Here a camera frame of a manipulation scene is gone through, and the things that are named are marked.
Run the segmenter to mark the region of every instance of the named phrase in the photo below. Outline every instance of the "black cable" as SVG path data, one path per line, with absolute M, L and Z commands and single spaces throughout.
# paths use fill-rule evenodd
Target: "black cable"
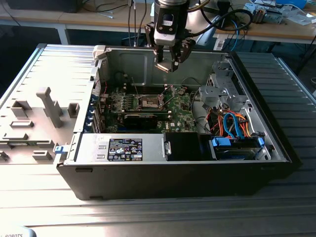
M 87 2 L 89 2 L 90 0 L 86 0 L 82 3 L 82 5 L 85 5 Z
M 109 2 L 109 3 L 100 4 L 100 5 L 96 6 L 95 10 L 97 11 L 100 7 L 114 4 L 114 3 L 116 3 L 117 1 L 118 1 L 118 0 L 116 0 L 116 1 L 114 1 L 114 2 Z
M 143 21 L 146 17 L 146 14 L 147 14 L 147 0 L 145 0 L 145 12 L 144 12 L 144 15 L 140 21 L 140 24 L 139 24 L 139 28 L 138 28 L 138 33 L 137 33 L 137 45 L 138 46 L 138 39 L 139 39 L 139 36 L 140 36 L 140 33 L 141 33 L 141 30 L 142 30 L 142 24 L 143 24 Z
M 132 6 L 129 6 L 129 10 L 128 10 L 128 20 L 127 20 L 127 24 L 128 24 L 128 41 L 129 41 L 129 46 L 132 46 L 130 43 L 130 9 L 132 8 Z
M 134 6 L 134 47 L 136 46 L 136 7 Z
M 316 35 L 315 35 L 314 39 L 312 40 L 310 46 L 308 46 L 308 48 L 307 48 L 307 50 L 306 50 L 306 53 L 307 53 L 307 51 L 311 48 L 311 46 L 313 45 L 315 39 L 316 39 Z
M 200 31 L 200 32 L 197 32 L 197 33 L 190 33 L 189 36 L 190 37 L 196 37 L 196 36 L 199 36 L 199 35 L 202 35 L 204 34 L 205 32 L 209 31 L 212 27 L 214 27 L 217 23 L 219 23 L 220 21 L 222 21 L 224 18 L 230 16 L 230 15 L 233 15 L 237 12 L 240 12 L 240 13 L 245 13 L 249 16 L 249 22 L 245 25 L 242 25 L 240 27 L 237 27 L 237 28 L 232 28 L 232 29 L 226 29 L 226 28 L 218 28 L 220 30 L 223 30 L 223 31 L 237 31 L 237 30 L 242 30 L 244 28 L 247 28 L 251 22 L 252 22 L 252 14 L 250 11 L 247 11 L 247 10 L 244 10 L 244 9 L 236 9 L 236 10 L 233 10 L 233 11 L 230 11 L 230 12 L 227 12 L 226 14 L 224 14 L 223 16 L 221 16 L 220 18 L 218 18 L 214 23 L 210 24 L 208 27 L 206 27 L 204 30 Z
M 229 49 L 229 45 L 230 45 L 230 43 L 231 43 L 231 41 L 232 41 L 234 35 L 236 34 L 236 32 L 237 32 L 237 31 L 234 32 L 234 34 L 232 35 L 232 37 L 230 38 L 230 40 L 227 42 L 227 44 L 224 46 L 224 48 L 223 48 L 222 50 L 225 50 L 225 49 L 227 48 L 227 46 L 228 46 L 228 49 Z
M 4 10 L 6 11 L 6 13 L 9 14 L 9 16 L 12 18 L 13 21 L 15 21 L 15 22 L 18 24 L 18 26 L 21 26 L 20 23 L 18 23 L 18 21 L 15 20 L 14 17 L 5 9 L 2 0 L 0 0 L 0 1 L 1 1 L 1 5 L 2 5 L 2 7 L 4 8 Z
M 102 11 L 94 11 L 94 10 L 90 10 L 90 9 L 87 9 L 83 6 L 83 9 L 86 10 L 86 11 L 90 11 L 90 12 L 105 12 L 105 11 L 112 11 L 112 10 L 115 10 L 115 9 L 118 9 L 120 7 L 124 7 L 124 6 L 128 6 L 127 4 L 124 4 L 124 5 L 121 5 L 121 6 L 117 6 L 117 7 L 114 7 L 114 8 L 111 8 L 111 9 L 106 9 L 106 10 L 102 10 Z
M 316 40 L 316 35 L 315 35 L 314 39 L 312 40 L 310 46 L 307 48 L 306 53 L 304 53 L 302 60 L 295 71 L 295 74 L 297 76 L 299 75 L 301 70 L 304 68 L 304 66 L 307 64 L 307 62 L 310 60 L 310 58 L 316 53 L 316 47 L 310 51 L 310 48 L 312 47 L 315 40 Z
M 192 80 L 194 80 L 197 84 L 199 84 L 200 86 L 202 86 L 201 83 L 199 83 L 198 80 L 195 79 L 194 77 L 186 77 L 186 78 L 183 78 L 183 80 L 182 80 L 182 82 L 181 82 L 181 87 L 184 86 L 184 85 L 183 85 L 183 82 L 184 82 L 186 79 L 192 79 Z
M 189 8 L 189 9 L 187 10 L 187 12 L 194 12 L 194 11 L 200 10 L 200 9 L 202 9 L 205 5 L 207 5 L 207 4 L 209 3 L 209 1 L 210 1 L 210 0 L 206 0 L 206 1 L 204 1 L 202 4 L 199 4 L 198 6 Z

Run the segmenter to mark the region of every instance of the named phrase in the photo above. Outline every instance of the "metal frame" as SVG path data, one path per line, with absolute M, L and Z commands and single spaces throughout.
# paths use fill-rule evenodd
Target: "metal frame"
M 62 44 L 70 44 L 67 30 L 90 30 L 90 31 L 113 31 L 113 32 L 128 32 L 127 27 L 118 26 L 94 26 L 94 25 L 81 25 L 81 24 L 63 24 L 63 23 L 44 23 L 34 21 L 18 21 L 21 26 L 28 27 L 44 27 L 55 28 L 58 31 L 58 35 Z M 0 25 L 17 26 L 17 23 L 11 20 L 0 20 Z M 231 34 L 219 34 L 215 33 L 214 38 L 217 38 L 214 50 L 222 50 L 224 42 Z M 250 36 L 246 35 L 245 40 L 258 40 L 258 41 L 271 41 L 271 42 L 286 42 L 286 43 L 311 43 L 310 39 L 293 39 L 293 38 L 281 38 L 281 37 L 265 37 L 265 36 Z

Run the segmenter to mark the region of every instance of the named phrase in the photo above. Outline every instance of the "wooden desk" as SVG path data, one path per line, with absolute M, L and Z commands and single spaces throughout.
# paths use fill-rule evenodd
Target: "wooden desk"
M 238 5 L 242 7 L 246 0 L 233 0 L 233 6 Z M 125 0 L 119 0 L 115 4 L 105 6 L 102 9 L 109 9 L 119 5 L 125 4 Z M 13 10 L 10 9 L 6 2 L 3 3 L 5 9 L 19 22 L 21 26 L 33 27 L 49 27 L 58 30 L 61 43 L 69 44 L 67 29 L 76 30 L 99 30 L 99 31 L 119 31 L 127 32 L 127 16 L 128 7 L 122 7 L 114 10 L 110 19 L 106 16 L 94 12 L 88 12 L 81 9 L 78 13 L 63 13 L 58 11 L 36 11 L 36 10 Z M 143 3 L 137 4 L 136 12 L 136 26 L 139 26 L 140 20 L 143 16 L 145 5 Z M 307 5 L 305 11 L 316 11 L 316 6 Z M 143 25 L 151 21 L 150 17 L 151 4 L 147 5 L 147 15 L 144 19 Z M 134 11 L 131 10 L 130 26 L 134 27 Z M 17 25 L 16 22 L 7 14 L 0 5 L 0 24 L 4 25 Z M 229 32 L 216 31 L 215 37 L 220 43 L 230 37 Z M 262 41 L 275 41 L 275 42 L 292 42 L 292 43 L 310 43 L 316 34 L 316 25 L 309 24 L 301 26 L 287 19 L 284 19 L 281 24 L 251 24 L 249 31 L 245 37 L 247 40 L 262 40 Z

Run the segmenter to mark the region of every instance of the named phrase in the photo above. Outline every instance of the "power supply label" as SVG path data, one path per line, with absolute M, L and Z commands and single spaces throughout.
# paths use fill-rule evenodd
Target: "power supply label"
M 142 139 L 110 139 L 108 161 L 142 161 Z

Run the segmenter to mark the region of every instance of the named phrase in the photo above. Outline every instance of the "black wire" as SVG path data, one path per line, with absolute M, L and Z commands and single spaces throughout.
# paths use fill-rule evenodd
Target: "black wire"
M 207 21 L 207 23 L 208 23 L 209 25 L 211 25 L 212 22 L 211 22 L 211 21 L 207 18 L 207 16 L 205 15 L 205 12 L 204 12 L 203 8 L 201 8 L 200 11 L 201 11 L 201 14 L 202 14 L 202 16 L 204 17 L 205 21 Z M 236 16 L 236 14 L 234 14 L 234 17 L 235 17 L 235 22 L 236 22 L 236 24 L 237 24 L 237 22 L 239 21 L 239 18 Z M 214 26 L 214 27 L 215 27 L 216 29 L 219 29 L 219 30 L 223 30 L 223 29 L 224 29 L 224 28 L 221 28 L 221 27 L 218 27 L 218 26 Z
M 201 2 L 199 2 L 199 5 L 198 5 L 198 6 L 189 8 L 189 9 L 187 10 L 187 12 L 194 12 L 194 11 L 200 10 L 200 9 L 202 9 L 205 5 L 207 5 L 207 4 L 209 3 L 209 1 L 210 1 L 210 0 L 206 0 L 206 1 L 204 1 L 202 4 L 201 4 Z
M 181 82 L 181 86 L 184 86 L 184 85 L 183 85 L 183 82 L 184 82 L 186 79 L 192 79 L 192 80 L 194 80 L 197 84 L 199 84 L 200 86 L 202 86 L 201 83 L 199 83 L 198 80 L 195 79 L 195 78 L 193 78 L 193 77 L 186 77 L 186 78 L 183 78 L 183 80 L 182 80 L 182 82 Z
M 146 13 L 147 13 L 147 0 L 145 0 L 145 12 L 144 12 L 144 15 L 140 21 L 140 24 L 139 24 L 139 28 L 138 28 L 138 33 L 137 33 L 137 45 L 138 46 L 138 39 L 139 39 L 139 36 L 140 36 L 140 33 L 141 33 L 141 30 L 142 30 L 142 24 L 143 24 L 143 21 L 146 17 Z
M 114 8 L 111 8 L 111 9 L 102 10 L 102 11 L 90 10 L 90 9 L 85 8 L 84 6 L 83 6 L 83 9 L 86 10 L 86 11 L 90 11 L 90 12 L 105 12 L 105 11 L 112 11 L 112 10 L 118 9 L 120 7 L 123 7 L 123 6 L 128 6 L 128 5 L 124 4 L 124 5 L 121 5 L 121 6 L 117 6 L 117 7 L 114 7 Z
M 136 8 L 134 8 L 134 47 L 137 46 L 136 44 Z
M 232 29 L 226 29 L 226 28 L 218 28 L 222 31 L 237 31 L 237 30 L 242 30 L 244 28 L 247 28 L 251 22 L 252 22 L 252 14 L 250 11 L 247 11 L 247 10 L 244 10 L 244 9 L 236 9 L 236 10 L 233 10 L 233 11 L 230 11 L 230 12 L 227 12 L 226 14 L 224 14 L 223 16 L 221 16 L 220 18 L 218 18 L 214 23 L 212 23 L 211 25 L 209 25 L 208 27 L 206 27 L 204 30 L 200 31 L 200 32 L 197 32 L 197 33 L 191 33 L 189 34 L 190 37 L 196 37 L 196 36 L 199 36 L 199 35 L 202 35 L 204 34 L 205 32 L 209 31 L 212 27 L 214 27 L 217 23 L 219 23 L 220 21 L 222 21 L 223 19 L 225 19 L 226 17 L 230 16 L 230 15 L 233 15 L 237 12 L 241 12 L 241 13 L 245 13 L 249 16 L 249 22 L 245 25 L 242 25 L 240 27 L 237 27 L 237 28 L 232 28 Z
M 15 21 L 18 24 L 18 26 L 21 26 L 20 23 L 18 23 L 17 20 L 15 20 L 14 17 L 5 9 L 2 0 L 0 0 L 0 1 L 1 1 L 1 5 L 4 8 L 4 10 L 6 11 L 6 13 L 9 14 L 9 16 L 12 18 L 13 21 Z
M 128 24 L 128 41 L 129 41 L 129 46 L 132 46 L 130 43 L 130 9 L 132 8 L 132 6 L 129 6 L 129 10 L 128 10 L 128 20 L 127 20 L 127 24 Z
M 307 50 L 306 50 L 306 53 L 307 53 L 307 52 L 308 52 L 308 50 L 312 47 L 312 45 L 313 45 L 313 43 L 314 43 L 315 39 L 316 39 L 316 35 L 315 35 L 314 39 L 312 40 L 312 42 L 311 42 L 310 46 L 308 46 L 308 48 L 307 48 Z
M 228 46 L 228 49 L 229 49 L 229 45 L 230 45 L 230 43 L 231 43 L 231 41 L 232 41 L 234 35 L 236 34 L 236 32 L 237 32 L 237 31 L 234 32 L 234 34 L 232 35 L 232 37 L 230 38 L 230 40 L 227 42 L 227 44 L 225 45 L 225 47 L 223 48 L 223 50 L 225 50 L 225 49 L 227 48 L 227 46 Z
M 114 3 L 116 3 L 117 2 L 117 0 L 116 1 L 114 1 L 114 2 L 109 2 L 109 3 L 103 3 L 103 4 L 100 4 L 100 5 L 98 5 L 96 8 L 95 8 L 95 10 L 98 10 L 100 7 L 102 7 L 102 6 L 107 6 L 107 5 L 111 5 L 111 4 L 114 4 Z
M 90 0 L 86 0 L 82 3 L 82 5 L 85 5 L 87 2 L 89 2 Z

